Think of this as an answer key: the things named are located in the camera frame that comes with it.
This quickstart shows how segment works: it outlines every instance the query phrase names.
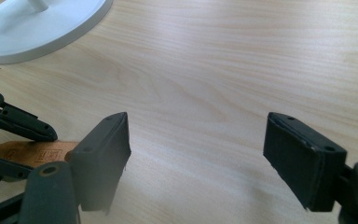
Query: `wooden table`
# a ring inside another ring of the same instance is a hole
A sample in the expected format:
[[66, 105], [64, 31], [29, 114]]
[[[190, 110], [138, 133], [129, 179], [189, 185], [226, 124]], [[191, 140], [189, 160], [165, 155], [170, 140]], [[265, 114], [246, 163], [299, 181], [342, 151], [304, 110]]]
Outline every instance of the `wooden table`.
[[358, 161], [358, 2], [115, 0], [71, 45], [0, 65], [0, 92], [62, 141], [129, 113], [111, 212], [82, 223], [337, 223], [339, 204], [306, 212], [262, 154], [275, 111]]

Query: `white lamp base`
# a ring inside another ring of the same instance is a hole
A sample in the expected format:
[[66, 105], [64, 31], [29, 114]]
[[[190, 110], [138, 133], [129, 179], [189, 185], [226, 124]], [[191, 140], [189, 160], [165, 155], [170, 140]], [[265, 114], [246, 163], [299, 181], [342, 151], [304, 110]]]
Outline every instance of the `white lamp base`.
[[43, 0], [48, 6], [44, 10], [29, 1], [6, 0], [0, 4], [0, 63], [29, 61], [70, 44], [92, 29], [113, 3]]

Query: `orange strip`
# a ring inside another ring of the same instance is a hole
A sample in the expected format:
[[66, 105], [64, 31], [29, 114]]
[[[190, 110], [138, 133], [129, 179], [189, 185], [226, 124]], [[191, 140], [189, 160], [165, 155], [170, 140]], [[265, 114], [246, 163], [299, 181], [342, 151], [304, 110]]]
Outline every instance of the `orange strip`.
[[37, 167], [51, 161], [64, 161], [77, 142], [6, 142], [0, 144], [0, 159]]

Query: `screw hole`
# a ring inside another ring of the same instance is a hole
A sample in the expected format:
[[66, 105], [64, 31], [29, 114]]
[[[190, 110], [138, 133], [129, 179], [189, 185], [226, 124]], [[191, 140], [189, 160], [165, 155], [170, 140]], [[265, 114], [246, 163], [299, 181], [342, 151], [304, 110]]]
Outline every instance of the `screw hole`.
[[59, 169], [60, 169], [60, 167], [57, 165], [49, 166], [49, 167], [46, 167], [45, 169], [39, 171], [39, 174], [42, 176], [54, 175], [55, 173], [58, 172]]
[[325, 147], [324, 149], [326, 149], [327, 151], [336, 151], [336, 149], [333, 147]]

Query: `orange tape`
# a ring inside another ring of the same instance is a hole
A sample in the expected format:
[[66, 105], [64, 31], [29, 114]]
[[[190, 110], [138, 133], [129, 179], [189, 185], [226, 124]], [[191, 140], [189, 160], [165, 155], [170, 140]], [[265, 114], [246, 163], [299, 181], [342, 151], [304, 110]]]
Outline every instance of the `orange tape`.
[[37, 167], [51, 161], [65, 161], [77, 142], [6, 142], [0, 144], [0, 159]]

